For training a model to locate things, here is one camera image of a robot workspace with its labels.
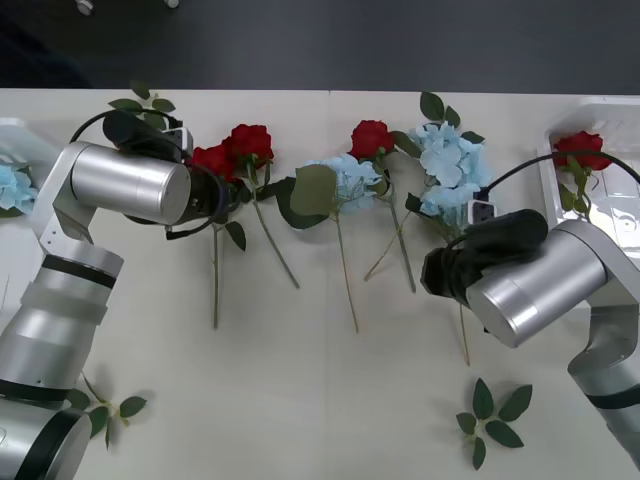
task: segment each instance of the loose leaf sprig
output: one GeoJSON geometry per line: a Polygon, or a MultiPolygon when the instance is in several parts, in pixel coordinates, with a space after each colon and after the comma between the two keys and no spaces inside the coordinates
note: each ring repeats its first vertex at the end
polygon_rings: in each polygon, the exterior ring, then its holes
{"type": "MultiPolygon", "coordinates": [[[[146,108],[162,113],[171,113],[176,109],[173,103],[171,103],[166,98],[160,98],[160,95],[157,93],[152,94],[149,90],[149,87],[147,87],[147,85],[145,85],[143,82],[132,80],[130,83],[130,88],[138,97],[137,100],[133,100],[131,98],[119,98],[117,100],[109,102],[109,105],[111,105],[116,110],[146,108]]],[[[147,112],[141,113],[140,115],[137,115],[137,117],[144,120],[153,128],[156,128],[158,130],[167,129],[167,124],[165,121],[166,119],[162,115],[147,112]]]]}
{"type": "Polygon", "coordinates": [[[532,394],[533,386],[519,387],[495,415],[491,391],[481,378],[478,379],[473,392],[473,414],[463,412],[456,415],[460,430],[465,434],[465,438],[474,444],[472,461],[476,470],[482,466],[487,454],[485,442],[478,433],[478,425],[484,427],[487,435],[504,447],[524,447],[518,434],[505,422],[513,422],[520,418],[529,408],[532,394]]]}
{"type": "Polygon", "coordinates": [[[111,436],[114,428],[114,419],[119,419],[125,427],[129,426],[129,418],[137,415],[147,405],[147,400],[142,397],[133,396],[124,400],[118,407],[115,407],[111,402],[105,400],[104,397],[98,394],[95,387],[91,385],[87,377],[82,373],[82,379],[84,383],[95,398],[95,402],[91,400],[89,395],[82,390],[73,389],[67,394],[67,400],[71,403],[71,408],[76,410],[86,411],[93,403],[99,403],[98,406],[93,408],[89,413],[89,420],[91,420],[91,438],[98,435],[103,430],[105,431],[105,445],[109,450],[111,443],[111,436]]]}

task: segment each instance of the silver cylinder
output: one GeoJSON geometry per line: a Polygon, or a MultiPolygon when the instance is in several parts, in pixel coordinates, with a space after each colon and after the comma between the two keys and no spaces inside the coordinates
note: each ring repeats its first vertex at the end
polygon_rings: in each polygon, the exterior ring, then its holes
{"type": "Polygon", "coordinates": [[[515,348],[605,283],[596,254],[575,236],[552,230],[535,260],[487,272],[467,289],[467,300],[485,328],[515,348]]]}
{"type": "Polygon", "coordinates": [[[111,290],[41,268],[0,335],[0,379],[56,390],[74,387],[111,290]]]}
{"type": "MultiPolygon", "coordinates": [[[[52,410],[0,398],[0,480],[16,477],[36,439],[56,414],[52,410]]],[[[91,422],[86,415],[68,432],[59,432],[65,438],[46,467],[44,477],[38,478],[71,480],[80,466],[90,434],[91,422]]]]}
{"type": "Polygon", "coordinates": [[[92,145],[78,156],[71,186],[86,205],[172,225],[187,206],[191,178],[184,165],[92,145]]]}

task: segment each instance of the green leaf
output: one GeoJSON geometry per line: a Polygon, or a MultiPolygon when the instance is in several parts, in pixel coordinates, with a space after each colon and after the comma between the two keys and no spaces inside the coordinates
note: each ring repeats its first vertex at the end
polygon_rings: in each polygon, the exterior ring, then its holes
{"type": "Polygon", "coordinates": [[[0,208],[0,218],[15,218],[24,215],[17,208],[10,208],[9,210],[3,210],[0,208]]]}
{"type": "Polygon", "coordinates": [[[87,377],[84,375],[84,372],[82,372],[82,378],[84,379],[84,383],[87,386],[87,388],[89,389],[89,391],[91,392],[91,394],[94,397],[96,397],[96,400],[98,400],[100,403],[107,403],[104,398],[102,398],[100,395],[98,395],[98,393],[95,391],[93,386],[89,383],[89,380],[87,380],[87,377]]]}
{"type": "Polygon", "coordinates": [[[244,234],[242,225],[238,222],[229,222],[224,226],[224,228],[227,229],[227,232],[231,236],[231,240],[233,240],[238,248],[244,252],[247,249],[247,237],[244,234]]]}
{"type": "Polygon", "coordinates": [[[378,183],[376,183],[375,185],[371,185],[368,188],[369,188],[369,190],[372,190],[372,191],[376,192],[376,197],[382,198],[389,191],[389,182],[387,182],[387,179],[384,176],[384,174],[386,172],[377,163],[373,164],[373,170],[378,175],[380,175],[382,178],[380,179],[380,181],[378,183]]]}
{"type": "Polygon", "coordinates": [[[573,204],[573,209],[578,212],[586,215],[589,213],[589,207],[587,203],[584,201],[584,197],[576,198],[576,201],[573,204]]]}
{"type": "Polygon", "coordinates": [[[449,122],[453,128],[458,128],[460,126],[460,115],[453,108],[447,107],[444,111],[444,119],[449,122]]]}
{"type": "Polygon", "coordinates": [[[471,143],[482,143],[482,142],[484,142],[484,137],[478,135],[476,132],[472,132],[471,130],[469,130],[468,132],[464,132],[460,136],[462,138],[464,138],[465,140],[468,140],[471,143]]]}
{"type": "Polygon", "coordinates": [[[573,210],[573,205],[576,202],[575,194],[571,193],[569,189],[563,184],[558,185],[558,190],[560,193],[560,204],[562,205],[562,209],[565,212],[570,212],[573,210]]]}
{"type": "Polygon", "coordinates": [[[166,98],[155,98],[153,102],[151,102],[151,106],[154,110],[164,113],[171,113],[176,109],[173,103],[166,98]]]}
{"type": "Polygon", "coordinates": [[[291,209],[291,194],[296,185],[296,179],[287,177],[270,187],[275,189],[276,200],[278,201],[278,209],[282,218],[293,228],[298,230],[306,230],[324,222],[328,215],[298,215],[291,209]]]}
{"type": "Polygon", "coordinates": [[[493,438],[500,445],[507,448],[521,448],[524,447],[524,443],[520,440],[520,437],[514,432],[509,425],[500,421],[492,420],[484,426],[487,434],[493,438]]]}
{"type": "Polygon", "coordinates": [[[138,97],[143,100],[149,100],[149,98],[151,97],[149,87],[147,87],[144,82],[140,82],[139,80],[131,80],[131,82],[129,82],[129,87],[131,88],[133,93],[138,95],[138,97]]]}
{"type": "Polygon", "coordinates": [[[147,125],[158,129],[158,130],[166,130],[166,124],[164,121],[164,117],[162,115],[156,115],[155,113],[145,113],[144,121],[147,122],[147,125]]]}
{"type": "Polygon", "coordinates": [[[473,468],[479,470],[484,459],[487,456],[487,446],[484,444],[484,440],[480,437],[476,437],[476,441],[473,446],[473,468]]]}
{"type": "Polygon", "coordinates": [[[444,103],[435,93],[422,92],[422,95],[420,95],[420,111],[429,120],[444,120],[444,103]]]}
{"type": "Polygon", "coordinates": [[[329,215],[335,209],[337,178],[325,165],[297,168],[291,209],[298,215],[329,215]]]}
{"type": "Polygon", "coordinates": [[[119,98],[118,100],[114,100],[113,102],[109,102],[109,105],[111,105],[113,108],[115,108],[116,110],[121,110],[121,109],[138,109],[141,110],[142,109],[142,105],[140,105],[138,102],[136,102],[135,100],[131,100],[130,98],[119,98]]]}
{"type": "Polygon", "coordinates": [[[476,431],[476,417],[471,415],[470,413],[459,413],[456,415],[456,420],[458,420],[458,425],[460,425],[460,430],[462,430],[467,435],[473,435],[476,431]]]}
{"type": "Polygon", "coordinates": [[[533,385],[524,385],[511,394],[507,403],[500,409],[498,417],[505,422],[513,422],[522,415],[531,403],[533,385]]]}
{"type": "Polygon", "coordinates": [[[89,405],[91,405],[91,399],[89,398],[89,395],[81,390],[78,390],[77,388],[69,391],[69,393],[67,394],[67,400],[69,400],[69,403],[71,403],[71,408],[82,410],[83,412],[87,408],[89,408],[89,405]]]}
{"type": "Polygon", "coordinates": [[[111,443],[111,429],[113,428],[113,418],[107,419],[107,430],[104,432],[104,443],[109,450],[109,444],[111,443]]]}
{"type": "Polygon", "coordinates": [[[397,130],[391,132],[391,136],[393,137],[393,141],[400,150],[409,155],[410,157],[420,158],[422,155],[422,150],[413,143],[413,140],[409,138],[404,132],[399,132],[397,130]]]}
{"type": "Polygon", "coordinates": [[[476,382],[476,389],[473,392],[473,412],[480,420],[485,420],[493,415],[493,397],[489,387],[479,378],[476,382]]]}
{"type": "Polygon", "coordinates": [[[421,213],[420,207],[422,206],[422,202],[418,197],[412,194],[407,195],[407,201],[404,202],[404,208],[413,213],[421,213]]]}
{"type": "Polygon", "coordinates": [[[130,418],[137,415],[144,408],[147,401],[142,397],[129,397],[120,404],[120,416],[130,418]]]}
{"type": "Polygon", "coordinates": [[[584,195],[584,189],[587,185],[587,174],[578,161],[573,157],[567,158],[567,165],[571,169],[571,173],[573,173],[573,179],[578,186],[578,197],[584,195]]]}
{"type": "Polygon", "coordinates": [[[94,408],[89,412],[89,420],[91,420],[91,438],[99,434],[107,424],[109,418],[109,409],[104,405],[94,408]]]}

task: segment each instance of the blue hydrangea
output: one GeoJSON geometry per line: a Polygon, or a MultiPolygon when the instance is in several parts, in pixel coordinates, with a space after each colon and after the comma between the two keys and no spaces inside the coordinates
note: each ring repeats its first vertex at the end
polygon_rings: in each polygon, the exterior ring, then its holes
{"type": "Polygon", "coordinates": [[[353,212],[358,208],[373,206],[375,192],[368,187],[382,180],[382,176],[373,169],[371,162],[358,163],[345,153],[328,160],[312,161],[307,165],[326,165],[337,174],[338,189],[336,202],[341,212],[353,212]]]}
{"type": "Polygon", "coordinates": [[[484,145],[465,140],[447,122],[418,126],[409,137],[422,150],[425,171],[438,181],[422,196],[420,210],[440,215],[448,225],[460,225],[467,202],[491,181],[484,145]]]}
{"type": "Polygon", "coordinates": [[[28,175],[13,167],[0,165],[0,208],[17,208],[22,213],[31,213],[37,195],[38,191],[31,188],[28,175]]]}
{"type": "Polygon", "coordinates": [[[434,185],[420,199],[422,206],[420,211],[426,215],[434,216],[457,209],[473,200],[473,194],[480,191],[475,183],[467,183],[455,188],[447,188],[442,185],[434,185]]]}

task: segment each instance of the red rose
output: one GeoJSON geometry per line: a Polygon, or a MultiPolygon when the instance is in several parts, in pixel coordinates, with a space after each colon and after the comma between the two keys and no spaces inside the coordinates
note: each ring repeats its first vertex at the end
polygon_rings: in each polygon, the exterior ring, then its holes
{"type": "Polygon", "coordinates": [[[358,160],[374,158],[380,148],[389,153],[393,148],[393,137],[387,125],[375,120],[363,120],[351,135],[353,148],[349,154],[358,160]]]}
{"type": "Polygon", "coordinates": [[[233,172],[236,166],[227,153],[224,143],[207,149],[197,147],[193,151],[191,163],[208,168],[216,175],[224,177],[227,182],[232,182],[235,180],[233,172]]]}
{"type": "MultiPolygon", "coordinates": [[[[592,150],[599,152],[602,150],[602,138],[597,133],[595,135],[589,135],[583,130],[580,133],[558,140],[553,147],[559,152],[568,152],[571,150],[592,150]]],[[[603,170],[611,165],[611,160],[593,155],[579,155],[576,157],[576,160],[580,166],[591,167],[592,170],[603,170]]],[[[567,157],[554,158],[553,163],[557,167],[563,167],[567,164],[567,157]]]]}
{"type": "Polygon", "coordinates": [[[271,135],[264,125],[238,125],[222,144],[235,160],[254,154],[258,157],[259,164],[264,164],[265,160],[273,158],[271,135]]]}

